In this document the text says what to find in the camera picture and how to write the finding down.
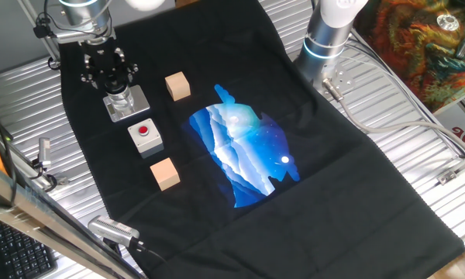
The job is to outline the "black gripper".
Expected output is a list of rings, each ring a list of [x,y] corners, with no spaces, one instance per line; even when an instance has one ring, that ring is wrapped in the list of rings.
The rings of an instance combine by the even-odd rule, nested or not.
[[[125,84],[133,82],[139,66],[128,60],[114,40],[100,44],[85,44],[84,73],[81,80],[99,89],[100,84]]]

